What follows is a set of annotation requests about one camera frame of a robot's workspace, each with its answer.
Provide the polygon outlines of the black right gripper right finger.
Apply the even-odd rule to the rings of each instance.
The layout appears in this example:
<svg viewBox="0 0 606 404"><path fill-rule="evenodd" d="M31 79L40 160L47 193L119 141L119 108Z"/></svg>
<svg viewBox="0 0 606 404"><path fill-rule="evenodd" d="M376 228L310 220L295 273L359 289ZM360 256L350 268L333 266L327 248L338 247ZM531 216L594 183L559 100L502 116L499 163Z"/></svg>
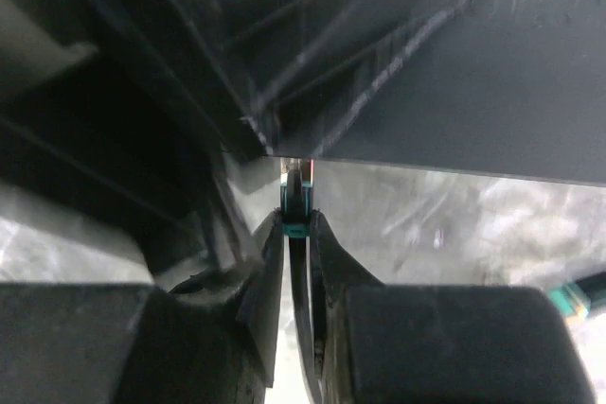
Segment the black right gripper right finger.
<svg viewBox="0 0 606 404"><path fill-rule="evenodd" d="M592 403L556 306L531 287L386 284L310 227L311 375L326 403Z"/></svg>

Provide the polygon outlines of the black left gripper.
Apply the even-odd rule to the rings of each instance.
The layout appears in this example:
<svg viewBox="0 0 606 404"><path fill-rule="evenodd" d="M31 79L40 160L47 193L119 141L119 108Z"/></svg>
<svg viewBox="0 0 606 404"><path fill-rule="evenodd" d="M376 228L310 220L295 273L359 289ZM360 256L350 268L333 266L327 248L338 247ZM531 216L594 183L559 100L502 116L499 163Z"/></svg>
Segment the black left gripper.
<svg viewBox="0 0 606 404"><path fill-rule="evenodd" d="M279 119L230 40L279 0L1 0L1 177L125 231L153 272L262 257L225 174Z"/></svg>

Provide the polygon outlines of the black network switch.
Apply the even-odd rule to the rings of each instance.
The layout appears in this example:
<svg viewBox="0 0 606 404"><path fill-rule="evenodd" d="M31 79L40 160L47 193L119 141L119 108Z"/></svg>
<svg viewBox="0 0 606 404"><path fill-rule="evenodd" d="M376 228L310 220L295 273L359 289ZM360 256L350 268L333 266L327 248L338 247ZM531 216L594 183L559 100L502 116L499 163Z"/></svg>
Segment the black network switch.
<svg viewBox="0 0 606 404"><path fill-rule="evenodd" d="M228 147L605 181L605 0L213 0Z"/></svg>

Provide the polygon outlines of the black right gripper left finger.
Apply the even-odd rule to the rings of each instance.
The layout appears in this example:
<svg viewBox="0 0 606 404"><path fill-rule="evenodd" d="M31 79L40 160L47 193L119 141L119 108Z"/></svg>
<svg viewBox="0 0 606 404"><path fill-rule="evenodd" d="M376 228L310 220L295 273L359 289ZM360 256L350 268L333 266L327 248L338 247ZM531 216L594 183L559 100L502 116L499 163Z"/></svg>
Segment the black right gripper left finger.
<svg viewBox="0 0 606 404"><path fill-rule="evenodd" d="M5 284L5 403L260 403L274 383L281 216L254 234L264 264L229 300L142 284Z"/></svg>

